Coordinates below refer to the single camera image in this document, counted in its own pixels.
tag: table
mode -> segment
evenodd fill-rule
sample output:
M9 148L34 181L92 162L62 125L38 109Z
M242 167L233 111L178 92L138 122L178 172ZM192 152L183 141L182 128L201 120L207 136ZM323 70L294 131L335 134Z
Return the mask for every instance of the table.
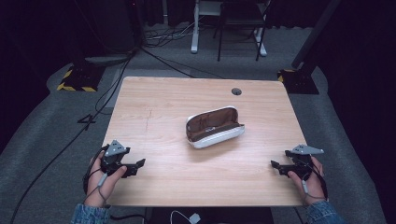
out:
M233 95L233 88L242 94ZM245 133L207 148L190 146L187 117L226 105L238 109ZM110 204L301 205L291 180L270 162L290 164L284 150L305 142L281 82L126 77L104 144L113 139L131 148L123 163L146 163L118 182Z
M221 2L211 2L211 1L200 1L195 0L195 10L194 10L194 30L192 32L192 42L191 42L191 53L198 52L198 40L199 40L199 16L219 16L220 15L220 5ZM262 36L262 28L258 29L254 33L256 42L260 43L260 38ZM260 55L267 56L267 51L265 50L264 44L260 48Z

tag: white desk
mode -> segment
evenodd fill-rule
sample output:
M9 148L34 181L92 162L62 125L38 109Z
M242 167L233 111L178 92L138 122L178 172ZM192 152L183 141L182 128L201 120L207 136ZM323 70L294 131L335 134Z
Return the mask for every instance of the white desk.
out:
M194 31L192 34L191 53L198 52L199 16L219 16L220 5L221 2L195 0ZM255 32L255 38L257 43L260 43L261 34L262 34L262 28L258 29L257 32ZM262 48L260 49L260 55L267 56L267 51L265 50L264 45L262 45Z

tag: chair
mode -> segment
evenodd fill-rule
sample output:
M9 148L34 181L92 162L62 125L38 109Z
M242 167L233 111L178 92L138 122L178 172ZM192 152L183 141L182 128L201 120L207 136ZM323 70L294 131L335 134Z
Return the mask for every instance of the chair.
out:
M220 30L218 62L220 61L223 29L227 26L235 27L238 29L247 29L247 28L252 29L249 38L254 36L253 34L255 29L262 28L259 48L257 50L257 55L256 55L256 61L259 60L260 49L262 47L262 40L264 37L264 30L265 30L264 15L267 9L268 7L264 10L264 13L262 13L260 11L259 6L257 5L257 1L248 1L248 0L223 1L223 3L220 6L219 24L213 35L213 38L216 38L218 29Z

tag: finger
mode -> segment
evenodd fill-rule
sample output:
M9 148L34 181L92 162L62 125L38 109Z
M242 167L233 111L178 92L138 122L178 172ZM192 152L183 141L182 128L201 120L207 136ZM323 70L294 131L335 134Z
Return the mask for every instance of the finger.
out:
M105 154L105 152L103 150L99 153L98 157L96 158L95 162L93 163L93 166L92 166L93 170L97 170L100 168L101 159L104 154Z
M303 185L301 183L301 178L299 176L297 176L296 173L294 173L293 171L288 171L288 176L293 181L294 185L296 186L296 188L298 190L303 190Z
M113 183L116 184L116 182L122 178L122 176L125 174L127 168L126 166L121 166L114 174L112 174L109 177L109 180Z
M320 163L320 161L315 157L311 157L311 160L314 163L314 166L318 168L320 175L324 176L322 163Z

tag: black base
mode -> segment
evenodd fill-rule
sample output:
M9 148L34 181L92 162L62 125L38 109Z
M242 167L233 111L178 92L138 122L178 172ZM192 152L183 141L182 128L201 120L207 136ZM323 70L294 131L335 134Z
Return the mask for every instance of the black base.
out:
M98 85L105 72L105 67L90 66L78 69L71 66L64 75L58 91L98 91Z
M299 70L282 69L277 72L277 79L283 82L288 93L319 94L312 77L303 76Z

